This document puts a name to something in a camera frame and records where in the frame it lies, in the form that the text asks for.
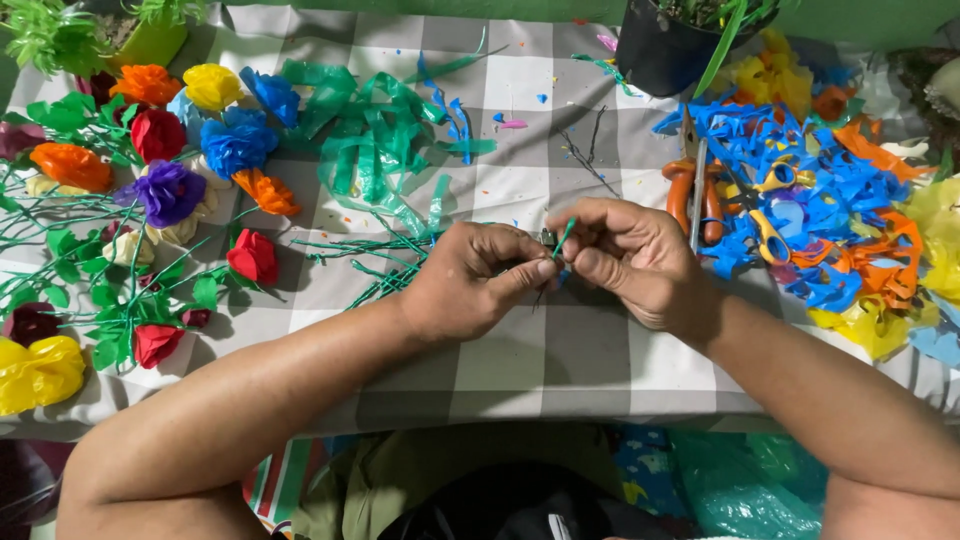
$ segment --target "orange-handled pliers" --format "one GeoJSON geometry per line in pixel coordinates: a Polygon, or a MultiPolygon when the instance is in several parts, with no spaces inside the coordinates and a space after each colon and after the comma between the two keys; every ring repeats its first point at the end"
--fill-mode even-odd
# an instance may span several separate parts
{"type": "MultiPolygon", "coordinates": [[[[683,155],[679,160],[667,163],[660,172],[671,182],[670,191],[666,196],[666,211],[680,223],[684,234],[689,236],[690,218],[687,215],[687,207],[689,207],[690,190],[693,188],[697,174],[697,147],[700,145],[700,140],[693,127],[693,118],[686,107],[684,107],[684,121],[681,124],[680,135],[683,140],[681,146],[683,155]]],[[[716,244],[723,236],[723,213],[716,187],[716,177],[721,172],[723,167],[719,165],[710,163],[704,166],[702,215],[710,218],[703,227],[704,241],[708,246],[716,244]]]]}

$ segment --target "right hand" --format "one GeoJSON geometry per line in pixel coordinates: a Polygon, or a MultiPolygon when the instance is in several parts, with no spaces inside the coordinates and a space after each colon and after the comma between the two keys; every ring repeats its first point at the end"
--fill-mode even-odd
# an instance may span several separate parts
{"type": "Polygon", "coordinates": [[[670,214],[628,201],[584,197],[548,217],[563,233],[564,259],[578,275],[616,294],[646,327],[681,339],[715,331],[720,294],[670,214]]]}

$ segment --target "left hand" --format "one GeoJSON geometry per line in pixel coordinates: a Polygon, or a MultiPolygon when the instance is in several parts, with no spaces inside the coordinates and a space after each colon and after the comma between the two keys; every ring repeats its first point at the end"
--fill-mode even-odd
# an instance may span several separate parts
{"type": "Polygon", "coordinates": [[[469,341],[559,271],[549,250],[516,227],[457,222],[399,293],[399,303],[418,339],[469,341]]]}

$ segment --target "fingernail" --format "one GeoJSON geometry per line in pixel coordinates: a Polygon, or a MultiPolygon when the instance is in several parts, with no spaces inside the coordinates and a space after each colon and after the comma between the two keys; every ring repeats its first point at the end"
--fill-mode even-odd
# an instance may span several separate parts
{"type": "Polygon", "coordinates": [[[557,263],[552,258],[545,258],[537,263],[537,273],[542,280],[549,280],[557,275],[557,263]]]}

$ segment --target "table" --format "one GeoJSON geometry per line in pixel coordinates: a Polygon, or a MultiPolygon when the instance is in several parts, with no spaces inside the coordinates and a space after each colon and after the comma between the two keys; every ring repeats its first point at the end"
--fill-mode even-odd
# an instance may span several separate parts
{"type": "MultiPolygon", "coordinates": [[[[516,223],[535,232],[549,210],[582,196],[609,196],[605,187],[567,158],[558,130],[574,144],[589,147],[597,111],[603,115],[596,140],[597,171],[624,198],[663,208],[668,182],[664,163],[679,154],[675,138],[651,133],[675,99],[629,97],[600,68],[574,61],[571,54],[596,59],[612,56],[596,38],[610,34],[600,25],[549,24],[510,20],[396,16],[376,13],[297,11],[289,7],[210,7],[206,25],[191,28],[190,38],[170,66],[174,74],[194,64],[217,62],[239,71],[249,65],[260,72],[278,71],[284,60],[345,64],[362,84],[379,71],[399,78],[416,71],[423,51],[428,63],[472,53],[486,30],[481,53],[490,56],[436,79],[446,101],[460,97],[474,138],[493,138],[495,152],[465,165],[459,157],[428,155],[431,166],[407,182],[408,203],[426,215],[438,177],[452,177],[448,217],[444,220],[516,223]],[[538,94],[546,94],[540,103],[538,94]],[[523,119],[529,128],[492,128],[492,117],[523,119]]],[[[861,95],[865,111],[884,118],[884,140],[922,135],[923,126],[906,104],[905,90],[887,73],[881,55],[849,45],[797,39],[804,58],[826,65],[842,62],[867,67],[861,95]]],[[[751,42],[736,52],[757,52],[751,42]]],[[[19,76],[11,109],[23,112],[34,101],[60,99],[72,83],[65,76],[48,80],[32,68],[19,76]]],[[[416,91],[425,98],[430,90],[416,91]]],[[[446,126],[436,129],[449,140],[446,126]]],[[[220,313],[202,333],[189,332],[173,356],[156,370],[136,367],[86,372],[88,381],[60,404],[0,418],[0,435],[72,440],[110,414],[146,399],[159,388],[208,363],[214,357],[252,343],[280,337],[335,315],[371,282],[346,259],[321,266],[304,258],[294,238],[321,241],[341,238],[386,238],[382,227],[362,212],[340,208],[316,179],[317,158],[309,153],[276,151],[266,173],[279,176],[294,191],[303,212],[287,219],[263,212],[244,225],[265,233],[278,249],[279,287],[275,296],[230,294],[220,313]]],[[[220,210],[201,224],[198,237],[226,223],[239,204],[236,186],[222,191],[220,210]]],[[[198,265],[222,261],[226,241],[204,245],[198,265]]],[[[162,246],[158,262],[172,260],[177,248],[162,246]]],[[[0,254],[0,270],[26,269],[46,260],[42,246],[0,254]]],[[[385,259],[363,259],[375,270],[385,259]]],[[[860,357],[859,347],[836,333],[816,328],[803,303],[778,290],[765,270],[755,268],[732,282],[729,290],[860,357]]],[[[671,335],[651,332],[603,291],[590,291],[571,280],[545,296],[533,309],[526,298],[482,339],[438,351],[383,377],[353,395],[313,424],[311,433],[334,434],[437,426],[497,419],[619,419],[637,423],[685,423],[714,430],[770,427],[760,407],[722,370],[671,335]]],[[[744,336],[744,347],[762,347],[762,336],[744,336]]],[[[960,371],[906,348],[878,369],[960,423],[960,371]]]]}

